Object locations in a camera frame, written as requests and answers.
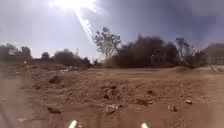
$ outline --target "blue sky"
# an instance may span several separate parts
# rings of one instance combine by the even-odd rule
[[[68,48],[80,56],[100,57],[86,38],[75,13],[50,7],[50,0],[0,0],[0,40],[29,46],[34,57]],[[97,0],[99,13],[82,9],[93,33],[106,26],[123,43],[139,34],[166,41],[184,37],[201,48],[223,42],[224,1],[221,0]]]

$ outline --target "treeline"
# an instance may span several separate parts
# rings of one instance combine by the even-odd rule
[[[43,52],[42,61],[53,61],[66,66],[107,67],[107,68],[167,68],[174,66],[201,67],[206,64],[224,64],[224,44],[211,44],[200,51],[184,38],[167,42],[159,37],[139,36],[137,40],[121,43],[120,36],[111,33],[108,28],[97,31],[93,41],[98,52],[105,56],[98,60],[82,58],[78,53],[68,49],[57,51],[51,57]],[[16,48],[11,44],[0,45],[0,61],[32,61],[31,50],[28,47]]]
[[[200,67],[206,65],[204,51],[195,51],[183,38],[165,42],[158,37],[139,36],[134,42],[122,45],[110,58],[109,67]]]
[[[97,31],[93,38],[98,51],[105,55],[109,68],[200,67],[206,65],[206,53],[195,51],[184,38],[166,42],[159,37],[139,36],[136,41],[121,44],[120,36],[108,28]]]
[[[78,54],[74,54],[68,49],[55,52],[54,56],[50,56],[48,52],[43,52],[41,55],[42,61],[57,62],[65,66],[90,67],[91,63],[87,57],[81,58]],[[0,45],[0,61],[27,61],[28,63],[35,62],[31,56],[31,50],[28,47],[16,48],[12,44]]]

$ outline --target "dirt road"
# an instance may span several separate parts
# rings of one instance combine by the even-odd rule
[[[0,85],[0,127],[41,128],[41,122],[33,118],[28,95],[21,89],[22,77],[9,76],[0,70]]]
[[[24,81],[28,77],[9,72],[0,70],[0,103],[12,128],[66,128],[74,119],[83,128],[140,128],[144,122],[152,128],[224,127],[223,73],[35,68],[21,70],[30,77]],[[60,82],[50,83],[52,76]],[[105,107],[113,104],[122,107],[108,114]],[[170,105],[177,111],[169,111]],[[48,107],[61,114],[52,116]],[[0,124],[11,128],[2,116]]]

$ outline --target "lens flare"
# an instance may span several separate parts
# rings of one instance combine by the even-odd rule
[[[51,7],[58,6],[62,10],[73,10],[91,44],[93,44],[92,41],[92,32],[91,32],[91,24],[89,20],[83,19],[81,15],[81,9],[86,8],[91,10],[94,13],[97,13],[96,11],[96,0],[55,0],[53,3],[50,4]]]

